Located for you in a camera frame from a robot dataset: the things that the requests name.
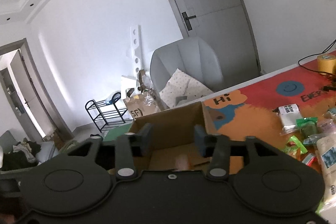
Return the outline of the white black-label snack pack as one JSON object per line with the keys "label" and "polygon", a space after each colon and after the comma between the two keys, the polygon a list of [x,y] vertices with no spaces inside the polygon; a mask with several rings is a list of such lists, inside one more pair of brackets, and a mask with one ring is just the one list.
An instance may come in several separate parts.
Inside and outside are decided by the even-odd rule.
{"label": "white black-label snack pack", "polygon": [[280,106],[278,116],[281,120],[283,134],[295,132],[298,129],[297,120],[303,118],[297,104]]}

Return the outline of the bright green snack packet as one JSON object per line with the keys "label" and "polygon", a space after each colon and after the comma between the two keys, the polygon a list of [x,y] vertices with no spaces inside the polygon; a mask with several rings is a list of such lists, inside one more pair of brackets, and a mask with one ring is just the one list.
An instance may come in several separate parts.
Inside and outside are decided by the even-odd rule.
{"label": "bright green snack packet", "polygon": [[287,143],[285,148],[282,150],[283,153],[300,160],[302,155],[305,155],[308,150],[306,147],[301,143],[301,141],[295,136],[292,135]]}

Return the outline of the dark green snack packet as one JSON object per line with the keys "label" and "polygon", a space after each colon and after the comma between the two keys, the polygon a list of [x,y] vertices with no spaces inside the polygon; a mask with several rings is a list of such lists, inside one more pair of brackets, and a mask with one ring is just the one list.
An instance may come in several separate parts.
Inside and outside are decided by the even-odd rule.
{"label": "dark green snack packet", "polygon": [[306,117],[296,120],[296,126],[304,139],[309,139],[312,135],[319,133],[317,127],[317,117]]}

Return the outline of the long white bread pack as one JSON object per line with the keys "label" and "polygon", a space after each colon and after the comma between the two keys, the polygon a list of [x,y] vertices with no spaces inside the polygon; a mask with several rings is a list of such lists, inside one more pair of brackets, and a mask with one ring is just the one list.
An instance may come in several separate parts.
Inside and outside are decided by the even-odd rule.
{"label": "long white bread pack", "polygon": [[335,206],[335,134],[317,141],[317,151],[325,182],[324,203]]}

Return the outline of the red snack packet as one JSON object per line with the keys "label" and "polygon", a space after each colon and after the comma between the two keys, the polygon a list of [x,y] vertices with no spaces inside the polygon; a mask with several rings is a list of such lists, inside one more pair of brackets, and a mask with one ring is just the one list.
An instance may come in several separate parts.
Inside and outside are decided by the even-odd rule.
{"label": "red snack packet", "polygon": [[305,158],[302,160],[302,163],[307,166],[313,166],[313,163],[316,160],[316,156],[313,153],[309,153],[305,156]]}

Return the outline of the pink snack packet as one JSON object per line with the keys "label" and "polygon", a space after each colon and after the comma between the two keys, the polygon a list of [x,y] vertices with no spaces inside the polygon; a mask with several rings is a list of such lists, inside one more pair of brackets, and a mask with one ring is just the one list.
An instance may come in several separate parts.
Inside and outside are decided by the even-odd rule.
{"label": "pink snack packet", "polygon": [[334,134],[336,133],[335,123],[332,119],[324,119],[317,123],[318,132],[320,134]]}

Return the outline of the SF cardboard box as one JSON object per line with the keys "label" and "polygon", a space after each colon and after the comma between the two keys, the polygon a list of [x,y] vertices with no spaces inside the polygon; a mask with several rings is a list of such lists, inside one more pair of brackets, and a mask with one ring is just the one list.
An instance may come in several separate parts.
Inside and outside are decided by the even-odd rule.
{"label": "SF cardboard box", "polygon": [[138,71],[135,87],[126,89],[126,97],[123,102],[133,119],[164,110],[154,84],[144,69]]}

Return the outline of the brown cardboard box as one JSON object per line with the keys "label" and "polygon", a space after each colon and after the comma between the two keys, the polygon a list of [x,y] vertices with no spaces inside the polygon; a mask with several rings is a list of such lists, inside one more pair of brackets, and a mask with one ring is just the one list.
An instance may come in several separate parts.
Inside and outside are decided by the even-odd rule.
{"label": "brown cardboard box", "polygon": [[[135,162],[133,139],[146,123],[153,125],[153,151],[149,160]],[[211,158],[203,158],[195,145],[196,125],[201,125],[209,136],[218,134],[210,111],[201,102],[137,118],[132,124],[119,127],[121,133],[117,136],[108,133],[106,140],[116,142],[116,176],[131,178],[138,176],[143,170],[176,170],[175,158],[179,155],[188,156],[190,169],[205,170]]]}

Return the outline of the pink candy packet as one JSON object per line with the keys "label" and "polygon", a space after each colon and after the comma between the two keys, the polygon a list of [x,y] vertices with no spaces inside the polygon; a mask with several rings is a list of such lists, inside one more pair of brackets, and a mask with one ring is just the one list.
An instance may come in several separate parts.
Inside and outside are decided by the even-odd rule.
{"label": "pink candy packet", "polygon": [[190,169],[189,158],[187,155],[179,155],[175,158],[175,169],[178,171]]}

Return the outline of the black shoe rack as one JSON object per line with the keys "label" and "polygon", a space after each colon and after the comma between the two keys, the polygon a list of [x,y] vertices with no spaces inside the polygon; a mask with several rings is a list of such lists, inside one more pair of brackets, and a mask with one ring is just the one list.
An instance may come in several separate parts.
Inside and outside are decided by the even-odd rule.
{"label": "black shoe rack", "polygon": [[106,105],[104,101],[89,100],[85,105],[86,112],[101,133],[131,122],[121,98],[112,105]]}

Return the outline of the blue slipper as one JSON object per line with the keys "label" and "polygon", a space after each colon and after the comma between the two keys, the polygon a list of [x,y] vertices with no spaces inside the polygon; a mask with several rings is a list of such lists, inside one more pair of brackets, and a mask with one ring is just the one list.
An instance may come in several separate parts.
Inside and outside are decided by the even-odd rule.
{"label": "blue slipper", "polygon": [[104,104],[106,105],[112,105],[116,103],[121,98],[121,92],[115,92],[113,94],[110,94],[107,99],[105,99]]}

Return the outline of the dotted white cushion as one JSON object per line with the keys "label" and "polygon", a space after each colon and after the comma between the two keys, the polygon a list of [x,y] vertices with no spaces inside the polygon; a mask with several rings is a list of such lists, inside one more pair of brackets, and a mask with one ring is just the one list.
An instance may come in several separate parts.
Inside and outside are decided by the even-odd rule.
{"label": "dotted white cushion", "polygon": [[192,101],[212,93],[213,91],[204,84],[177,69],[159,92],[159,96],[169,108],[172,108],[181,101]]}

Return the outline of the colourful cat table mat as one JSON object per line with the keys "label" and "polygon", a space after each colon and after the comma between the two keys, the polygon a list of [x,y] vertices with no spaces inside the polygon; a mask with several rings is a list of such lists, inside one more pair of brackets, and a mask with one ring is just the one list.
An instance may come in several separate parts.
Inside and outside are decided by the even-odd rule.
{"label": "colourful cat table mat", "polygon": [[[313,150],[308,141],[321,134],[309,139],[304,139],[299,129],[283,134],[278,108],[297,104],[303,118],[317,117],[318,122],[332,119],[335,123],[335,74],[320,74],[316,58],[302,66],[271,73],[198,102],[210,111],[217,135],[226,135],[237,141],[255,136],[281,151],[288,139],[295,135],[308,150],[301,156],[304,159]],[[121,131],[117,127],[108,133],[117,136]]]}

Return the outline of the white perforated board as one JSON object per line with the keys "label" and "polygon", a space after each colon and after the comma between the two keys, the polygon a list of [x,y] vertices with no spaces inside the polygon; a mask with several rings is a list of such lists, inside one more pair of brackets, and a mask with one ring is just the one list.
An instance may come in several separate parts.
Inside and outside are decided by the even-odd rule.
{"label": "white perforated board", "polygon": [[130,46],[128,51],[130,58],[131,72],[127,75],[122,75],[131,85],[137,86],[138,74],[143,69],[143,54],[142,54],[142,42],[141,42],[141,26],[132,25],[130,27]]}

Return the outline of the grey door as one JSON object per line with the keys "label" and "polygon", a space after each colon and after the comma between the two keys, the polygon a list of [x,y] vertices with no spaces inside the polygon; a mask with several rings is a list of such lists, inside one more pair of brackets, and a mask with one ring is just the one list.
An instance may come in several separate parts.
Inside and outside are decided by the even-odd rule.
{"label": "grey door", "polygon": [[[243,0],[169,0],[183,36],[198,36],[217,53],[225,72],[259,75],[260,62],[252,26]],[[191,19],[188,31],[182,17]]]}

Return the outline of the yellow tape roll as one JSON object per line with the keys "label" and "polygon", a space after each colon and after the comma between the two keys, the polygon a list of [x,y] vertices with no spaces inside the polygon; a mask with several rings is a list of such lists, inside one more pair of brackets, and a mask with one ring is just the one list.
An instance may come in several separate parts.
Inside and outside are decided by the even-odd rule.
{"label": "yellow tape roll", "polygon": [[334,75],[336,57],[332,54],[323,54],[317,57],[317,68],[322,75]]}

